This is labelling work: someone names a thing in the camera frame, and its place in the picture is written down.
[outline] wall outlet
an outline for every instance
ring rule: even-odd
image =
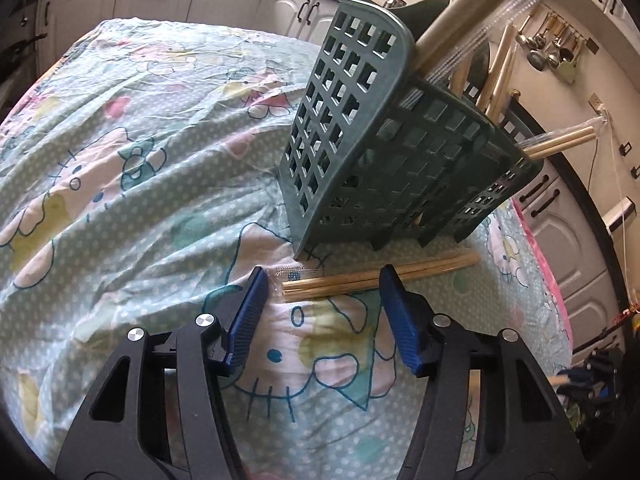
[[[596,94],[591,94],[591,97],[589,97],[589,104],[591,105],[591,108],[600,113],[598,111],[598,107],[602,104],[602,101],[600,101],[600,98]]]

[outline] polka dot fabric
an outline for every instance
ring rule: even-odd
[[[249,234],[271,253],[290,251],[276,168],[317,52],[263,32],[111,20],[75,44],[0,126],[0,385],[13,422],[51,468],[128,330],[174,330],[215,309],[220,294],[241,286],[233,279],[239,253],[258,254],[242,246]],[[411,290],[468,329],[518,330],[547,374],[567,366],[564,307],[548,292],[510,203],[465,245],[479,251],[479,265]],[[448,238],[425,249],[402,240],[378,253],[327,245],[271,279],[453,247]],[[245,263],[266,265],[271,253]],[[375,291],[343,301],[277,313],[273,344],[259,356],[277,378],[271,389],[247,383],[246,370],[223,384],[256,480],[398,474],[426,381],[400,362]],[[287,345],[292,330],[308,338]],[[306,383],[285,368],[292,355],[308,369]],[[250,354],[247,367],[256,359]],[[391,377],[388,387],[377,389],[378,370]],[[460,467],[473,457],[478,414],[470,401]],[[179,462],[179,446],[175,453]]]

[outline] green plastic basket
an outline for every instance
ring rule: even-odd
[[[340,0],[280,163],[296,255],[462,240],[542,168],[470,101],[412,76],[414,46],[388,10]]]

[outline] pink fabric edge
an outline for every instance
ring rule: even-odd
[[[522,214],[520,207],[518,206],[518,204],[513,198],[511,199],[511,203],[513,203],[513,208],[516,210],[516,213],[518,214],[518,218],[520,219],[520,224],[522,225],[524,234],[527,237],[527,241],[529,242],[529,245],[531,246],[531,249],[533,250],[533,253],[535,254],[538,260],[538,264],[540,265],[542,274],[545,277],[546,284],[548,285],[549,291],[556,299],[556,304],[558,305],[560,314],[564,319],[564,327],[566,329],[566,334],[569,338],[569,343],[571,344],[571,348],[573,349],[574,333],[571,330],[571,322],[569,321],[569,314],[567,313],[566,307],[564,306],[564,300],[562,299],[562,294],[560,293],[560,287],[558,286],[558,282],[556,282],[556,278],[554,277],[554,274],[551,272],[551,267],[549,267],[549,264],[546,261],[545,255],[542,254],[542,251],[540,250],[540,246],[538,245],[538,242],[533,237],[533,233],[531,232],[531,229],[529,229],[529,226],[527,225],[527,222],[524,219],[524,215]]]

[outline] metal bolt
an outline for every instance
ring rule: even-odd
[[[132,328],[127,334],[129,341],[140,341],[145,336],[145,331],[141,328]]]
[[[449,316],[445,316],[444,314],[436,314],[433,316],[433,324],[435,326],[439,326],[440,328],[446,328],[451,325],[451,318]]]
[[[211,314],[200,314],[196,318],[196,325],[198,325],[198,326],[209,326],[209,325],[212,325],[215,320],[216,320],[216,318],[213,317]]]
[[[518,339],[518,333],[511,328],[502,331],[502,338],[509,343],[515,343]]]

